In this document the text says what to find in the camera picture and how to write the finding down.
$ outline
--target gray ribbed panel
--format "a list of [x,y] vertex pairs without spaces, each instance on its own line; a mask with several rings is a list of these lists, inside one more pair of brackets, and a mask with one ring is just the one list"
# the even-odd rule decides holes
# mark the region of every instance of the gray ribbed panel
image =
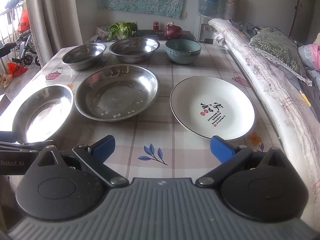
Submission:
[[215,191],[190,179],[135,179],[127,188],[111,190],[84,217],[65,223],[26,218],[9,235],[16,240],[311,240],[317,233],[298,219],[247,220],[225,207]]

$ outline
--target red onion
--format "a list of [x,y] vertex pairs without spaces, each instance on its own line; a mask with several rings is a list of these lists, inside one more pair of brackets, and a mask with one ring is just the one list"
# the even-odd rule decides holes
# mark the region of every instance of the red onion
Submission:
[[167,40],[180,39],[182,37],[182,29],[179,26],[168,23],[164,30],[164,37]]

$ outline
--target bowl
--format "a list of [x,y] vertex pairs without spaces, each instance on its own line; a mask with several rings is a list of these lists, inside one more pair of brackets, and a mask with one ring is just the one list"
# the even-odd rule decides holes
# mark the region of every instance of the bowl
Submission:
[[69,116],[74,97],[65,85],[50,85],[31,95],[18,109],[12,124],[18,143],[48,140],[59,133]]
[[165,43],[165,46],[168,57],[172,61],[183,65],[195,61],[201,52],[201,45],[190,40],[169,40]]
[[68,51],[61,62],[75,71],[86,70],[100,62],[105,50],[106,46],[102,43],[80,45]]
[[137,64],[149,59],[159,47],[160,43],[154,39],[134,37],[116,41],[109,50],[121,62]]
[[84,116],[114,122],[147,109],[159,93],[158,77],[130,64],[104,67],[87,77],[75,95],[76,107]]
[[182,80],[172,90],[170,106],[177,120],[204,138],[224,140],[244,136],[253,126],[254,109],[235,85],[214,77]]

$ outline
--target stainless steel bowl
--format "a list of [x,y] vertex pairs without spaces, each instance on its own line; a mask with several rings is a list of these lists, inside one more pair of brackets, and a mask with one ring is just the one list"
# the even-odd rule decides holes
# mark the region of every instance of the stainless steel bowl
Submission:
[[65,85],[50,85],[31,95],[14,117],[19,143],[45,141],[57,134],[69,116],[74,97]]
[[75,71],[93,67],[102,59],[106,46],[102,43],[89,43],[80,45],[68,51],[61,62]]
[[151,71],[137,65],[112,65],[80,84],[75,103],[79,112],[90,119],[114,122],[141,113],[158,93],[159,79]]
[[160,43],[154,39],[134,37],[116,41],[109,50],[121,62],[137,64],[149,59],[159,47]]

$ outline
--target silver bolt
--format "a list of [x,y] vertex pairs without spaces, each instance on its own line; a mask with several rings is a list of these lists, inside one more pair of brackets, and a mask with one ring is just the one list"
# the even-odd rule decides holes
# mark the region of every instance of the silver bolt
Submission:
[[127,180],[124,177],[114,177],[110,180],[110,183],[113,185],[121,185],[126,182],[127,182]]
[[199,179],[199,183],[201,185],[210,185],[210,184],[214,183],[214,179],[210,178],[210,177],[202,177]]

